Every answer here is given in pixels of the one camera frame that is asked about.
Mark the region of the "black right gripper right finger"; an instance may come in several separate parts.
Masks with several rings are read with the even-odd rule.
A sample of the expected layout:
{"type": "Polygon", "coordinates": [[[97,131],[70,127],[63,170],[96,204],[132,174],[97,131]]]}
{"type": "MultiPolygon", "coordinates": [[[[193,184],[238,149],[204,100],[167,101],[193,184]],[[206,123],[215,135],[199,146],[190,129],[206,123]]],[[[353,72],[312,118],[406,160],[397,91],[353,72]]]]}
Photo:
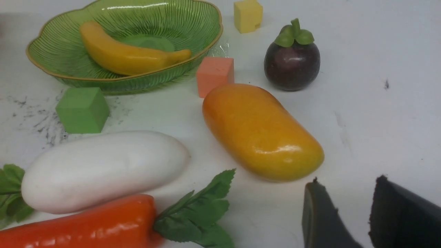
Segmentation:
{"type": "Polygon", "coordinates": [[[439,248],[441,209],[384,175],[376,179],[369,217],[375,248],[439,248]]]}

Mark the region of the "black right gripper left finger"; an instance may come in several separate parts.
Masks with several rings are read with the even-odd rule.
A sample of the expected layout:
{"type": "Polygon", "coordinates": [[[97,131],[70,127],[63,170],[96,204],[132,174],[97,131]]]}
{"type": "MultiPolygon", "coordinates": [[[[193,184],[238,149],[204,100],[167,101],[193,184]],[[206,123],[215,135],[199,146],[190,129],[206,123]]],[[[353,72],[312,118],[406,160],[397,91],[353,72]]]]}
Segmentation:
{"type": "Polygon", "coordinates": [[[348,232],[324,185],[305,185],[302,232],[306,248],[361,248],[348,232]]]}

